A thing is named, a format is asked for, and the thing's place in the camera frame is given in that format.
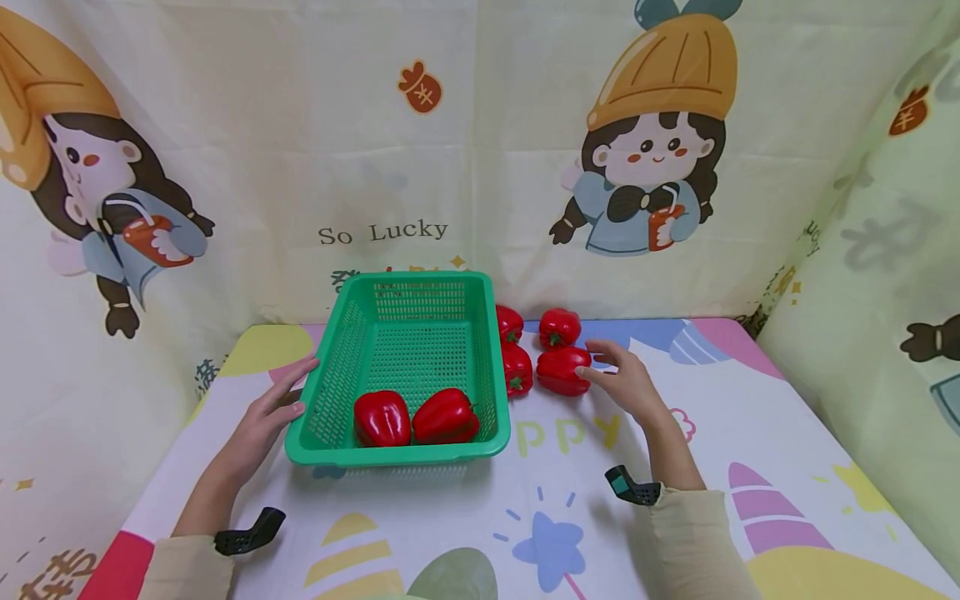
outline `blue shirt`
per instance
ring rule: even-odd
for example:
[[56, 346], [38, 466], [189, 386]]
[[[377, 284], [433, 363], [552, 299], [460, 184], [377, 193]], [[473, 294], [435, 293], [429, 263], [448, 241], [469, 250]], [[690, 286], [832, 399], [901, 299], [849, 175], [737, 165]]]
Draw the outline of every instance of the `blue shirt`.
[[[204, 232], [186, 215], [143, 190], [131, 187], [120, 190], [120, 193], [130, 194], [136, 198], [148, 214], [161, 215], [169, 219], [173, 225], [170, 230], [170, 239], [178, 250], [190, 256], [204, 255], [206, 252]], [[113, 253], [105, 233], [99, 231], [88, 233], [81, 241], [84, 264], [92, 274], [130, 287], [137, 301], [143, 306], [143, 290], [147, 281], [164, 268], [124, 241], [123, 231], [115, 231], [112, 237], [116, 254]]]
[[[680, 188], [677, 204], [684, 213], [677, 217], [670, 229], [670, 238], [682, 242], [693, 234], [700, 225], [700, 202], [693, 188], [686, 181], [677, 181]], [[641, 188], [647, 194], [650, 189]], [[646, 210], [640, 210], [622, 223], [614, 223], [607, 217], [607, 204], [616, 185], [599, 173], [585, 172], [573, 186], [573, 198], [580, 206], [587, 220], [593, 225], [593, 231], [587, 239], [587, 250], [602, 256], [638, 256], [650, 251], [650, 216]]]

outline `basket rim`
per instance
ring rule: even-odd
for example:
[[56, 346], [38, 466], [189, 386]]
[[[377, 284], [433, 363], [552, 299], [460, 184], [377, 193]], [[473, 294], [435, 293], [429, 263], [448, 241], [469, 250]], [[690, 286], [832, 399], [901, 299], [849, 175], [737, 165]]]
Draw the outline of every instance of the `basket rim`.
[[[340, 321], [341, 314], [346, 310], [349, 290], [357, 281], [370, 279], [397, 280], [397, 279], [478, 279], [483, 285], [484, 303], [488, 314], [495, 315], [495, 300], [493, 297], [493, 283], [490, 277], [479, 271], [413, 271], [413, 272], [384, 272], [364, 273], [351, 277], [340, 290], [340, 295], [334, 304], [333, 311], [324, 326]], [[341, 468], [370, 468], [370, 467], [410, 467], [416, 465], [438, 465], [454, 463], [472, 458], [489, 458], [494, 456], [510, 442], [511, 423], [510, 408], [506, 392], [506, 380], [502, 369], [496, 366], [502, 363], [500, 336], [496, 325], [496, 318], [487, 319], [488, 336], [491, 340], [491, 359], [493, 363], [493, 413], [496, 419], [497, 431], [486, 442], [468, 442], [465, 444], [430, 444], [408, 445], [386, 448], [337, 448], [307, 450], [300, 445], [300, 435], [306, 425], [310, 405], [307, 405], [303, 415], [294, 420], [287, 429], [284, 438], [284, 449], [291, 462], [304, 466], [337, 466]], [[324, 329], [324, 337], [320, 342], [315, 356], [321, 361], [328, 355], [333, 344], [333, 336], [327, 334], [332, 328]], [[320, 385], [320, 369], [317, 368], [307, 375], [303, 385], [303, 397], [316, 396]]]

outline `beige sleeve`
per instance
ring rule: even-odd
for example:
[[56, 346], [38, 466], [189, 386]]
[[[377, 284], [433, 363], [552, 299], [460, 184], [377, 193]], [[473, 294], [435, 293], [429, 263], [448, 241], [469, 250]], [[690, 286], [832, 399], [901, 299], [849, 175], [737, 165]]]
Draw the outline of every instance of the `beige sleeve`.
[[139, 600], [221, 600], [230, 591], [233, 560], [213, 548], [212, 536], [160, 540]]
[[650, 518], [673, 600], [760, 600], [730, 537], [722, 492], [664, 488]]

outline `fabric wall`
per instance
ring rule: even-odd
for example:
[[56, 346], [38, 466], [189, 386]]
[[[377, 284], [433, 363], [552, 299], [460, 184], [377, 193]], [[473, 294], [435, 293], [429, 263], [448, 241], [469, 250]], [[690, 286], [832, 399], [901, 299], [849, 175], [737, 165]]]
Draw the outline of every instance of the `fabric wall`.
[[357, 272], [753, 313], [942, 2], [679, 4], [0, 0], [0, 594], [95, 559], [239, 334]]
[[960, 579], [957, 8], [924, 40], [775, 277], [759, 341]]

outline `table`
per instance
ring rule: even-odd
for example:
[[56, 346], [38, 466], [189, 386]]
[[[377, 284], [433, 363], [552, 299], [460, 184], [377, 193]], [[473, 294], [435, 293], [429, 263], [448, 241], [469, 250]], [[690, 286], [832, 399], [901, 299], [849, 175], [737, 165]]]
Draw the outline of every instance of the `table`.
[[[536, 323], [521, 344], [536, 361]], [[153, 552], [247, 405], [316, 350], [322, 325], [258, 325], [237, 342], [82, 598], [133, 600]], [[767, 598], [960, 598], [917, 541], [740, 326], [726, 319], [597, 321], [648, 366], [708, 485], [727, 491], [733, 541]], [[650, 477], [642, 433], [592, 389], [535, 386], [511, 404], [490, 460], [403, 469], [304, 468], [282, 444], [242, 492], [233, 525], [287, 514], [238, 558], [233, 598], [427, 600], [661, 598], [645, 509], [604, 472]]]

